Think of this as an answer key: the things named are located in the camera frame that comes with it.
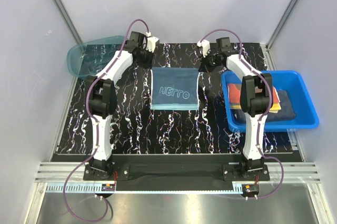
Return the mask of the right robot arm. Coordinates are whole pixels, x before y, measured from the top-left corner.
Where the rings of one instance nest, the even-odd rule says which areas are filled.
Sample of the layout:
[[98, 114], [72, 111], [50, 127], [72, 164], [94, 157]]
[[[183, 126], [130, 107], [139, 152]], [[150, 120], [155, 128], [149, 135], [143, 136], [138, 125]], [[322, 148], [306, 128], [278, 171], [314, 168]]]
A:
[[245, 144], [239, 167], [235, 169], [244, 180], [255, 180], [263, 173], [264, 157], [261, 143], [269, 109], [273, 105], [272, 76], [261, 73], [231, 48], [228, 37], [216, 40], [218, 51], [211, 52], [210, 42], [197, 43], [202, 49], [200, 72], [212, 72], [224, 65], [241, 80], [240, 107], [246, 121]]

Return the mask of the teal hello towel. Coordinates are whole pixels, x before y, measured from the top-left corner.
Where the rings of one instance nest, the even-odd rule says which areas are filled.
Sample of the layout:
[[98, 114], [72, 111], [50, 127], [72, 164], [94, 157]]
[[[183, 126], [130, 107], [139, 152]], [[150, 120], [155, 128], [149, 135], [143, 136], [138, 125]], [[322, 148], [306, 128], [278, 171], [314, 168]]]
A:
[[196, 111], [199, 71], [196, 68], [153, 67], [151, 110]]

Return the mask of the dark blue towel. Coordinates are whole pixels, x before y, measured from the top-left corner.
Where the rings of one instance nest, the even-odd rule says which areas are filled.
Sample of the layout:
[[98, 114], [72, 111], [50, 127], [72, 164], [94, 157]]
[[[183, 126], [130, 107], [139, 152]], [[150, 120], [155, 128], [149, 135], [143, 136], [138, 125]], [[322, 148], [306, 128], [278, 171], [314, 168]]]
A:
[[[293, 120], [296, 114], [293, 111], [292, 104], [288, 97], [288, 93], [285, 90], [277, 91], [280, 99], [281, 109], [277, 113], [269, 112], [266, 121], [267, 122], [279, 122]], [[245, 115], [242, 110], [232, 110], [235, 121], [240, 124], [245, 124]]]

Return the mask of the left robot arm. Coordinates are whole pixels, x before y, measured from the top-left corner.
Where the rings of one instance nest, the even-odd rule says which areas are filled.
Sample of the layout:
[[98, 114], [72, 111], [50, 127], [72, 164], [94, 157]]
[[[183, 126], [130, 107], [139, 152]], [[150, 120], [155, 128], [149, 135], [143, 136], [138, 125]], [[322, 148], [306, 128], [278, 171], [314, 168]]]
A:
[[117, 108], [116, 84], [133, 63], [151, 68], [158, 42], [151, 32], [132, 31], [129, 38], [116, 47], [108, 64], [96, 75], [86, 77], [85, 106], [93, 128], [93, 150], [85, 161], [86, 173], [103, 180], [116, 175], [110, 144], [110, 124]]

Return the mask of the yellow towel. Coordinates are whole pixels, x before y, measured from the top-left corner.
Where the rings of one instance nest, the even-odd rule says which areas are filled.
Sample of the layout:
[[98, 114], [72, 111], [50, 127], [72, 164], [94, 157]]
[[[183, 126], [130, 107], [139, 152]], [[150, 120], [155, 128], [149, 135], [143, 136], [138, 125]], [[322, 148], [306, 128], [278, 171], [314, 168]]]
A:
[[[230, 104], [230, 109], [232, 110], [240, 110], [241, 106], [240, 104]], [[271, 113], [278, 113], [281, 110], [281, 105], [279, 103], [273, 104], [272, 107], [270, 108]]]

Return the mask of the orange towel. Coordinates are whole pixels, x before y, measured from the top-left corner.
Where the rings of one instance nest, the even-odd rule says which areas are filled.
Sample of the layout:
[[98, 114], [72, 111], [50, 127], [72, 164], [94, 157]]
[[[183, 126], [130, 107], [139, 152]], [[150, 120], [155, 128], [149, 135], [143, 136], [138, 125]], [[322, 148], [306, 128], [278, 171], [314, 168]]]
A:
[[[231, 104], [240, 104], [240, 96], [241, 96], [241, 85], [229, 83], [227, 85], [228, 95], [229, 95], [229, 103]], [[273, 87], [273, 104], [280, 103], [279, 95], [275, 87]]]

